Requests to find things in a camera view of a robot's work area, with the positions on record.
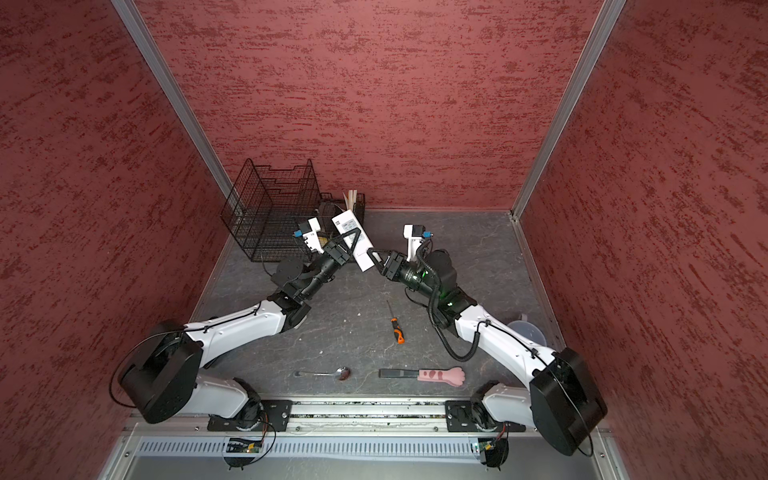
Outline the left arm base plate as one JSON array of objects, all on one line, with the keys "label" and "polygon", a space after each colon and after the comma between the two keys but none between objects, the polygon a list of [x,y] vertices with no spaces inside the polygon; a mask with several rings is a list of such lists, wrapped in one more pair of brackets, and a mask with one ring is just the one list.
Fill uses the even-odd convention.
[{"label": "left arm base plate", "polygon": [[290,400],[249,400],[233,418],[210,415],[207,430],[255,434],[265,429],[284,432],[294,403]]}]

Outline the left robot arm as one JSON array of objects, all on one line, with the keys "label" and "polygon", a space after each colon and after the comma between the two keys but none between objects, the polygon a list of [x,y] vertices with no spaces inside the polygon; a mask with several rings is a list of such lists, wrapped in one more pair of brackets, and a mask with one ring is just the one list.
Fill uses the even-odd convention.
[{"label": "left robot arm", "polygon": [[205,369],[223,355],[261,338],[285,333],[307,317],[310,300],[354,256],[362,231],[354,228],[324,246],[311,263],[281,261],[274,293],[256,305],[202,322],[158,324],[120,362],[110,383],[149,424],[178,415],[207,415],[252,431],[264,420],[256,390],[242,379],[217,379]]}]

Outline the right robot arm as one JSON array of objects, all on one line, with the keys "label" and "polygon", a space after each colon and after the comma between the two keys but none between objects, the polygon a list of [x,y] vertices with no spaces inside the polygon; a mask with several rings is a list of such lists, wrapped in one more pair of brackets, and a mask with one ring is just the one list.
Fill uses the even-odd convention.
[{"label": "right robot arm", "polygon": [[423,295],[428,318],[440,341],[452,334],[470,349],[450,356],[460,362],[484,351],[511,372],[526,391],[517,395],[502,384],[481,398],[482,412],[495,422],[534,428],[556,451],[571,456],[592,443],[591,434],[608,413],[584,358],[571,348],[555,351],[494,318],[457,283],[450,255],[418,248],[413,258],[393,250],[367,252],[376,270],[390,281]]}]

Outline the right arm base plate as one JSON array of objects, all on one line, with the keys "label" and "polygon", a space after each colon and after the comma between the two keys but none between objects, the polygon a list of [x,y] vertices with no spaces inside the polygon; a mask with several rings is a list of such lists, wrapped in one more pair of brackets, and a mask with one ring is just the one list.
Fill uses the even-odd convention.
[{"label": "right arm base plate", "polygon": [[451,433],[521,433],[525,425],[494,420],[479,402],[448,400],[444,404],[447,430]]}]

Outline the long white remote control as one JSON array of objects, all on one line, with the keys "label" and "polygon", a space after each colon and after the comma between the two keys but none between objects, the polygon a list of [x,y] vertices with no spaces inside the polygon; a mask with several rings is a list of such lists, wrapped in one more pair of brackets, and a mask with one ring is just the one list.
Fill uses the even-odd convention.
[{"label": "long white remote control", "polygon": [[374,261],[368,256],[368,250],[373,247],[362,223],[351,210],[347,210],[332,218],[342,239],[352,250],[353,258],[362,272],[371,269]]}]

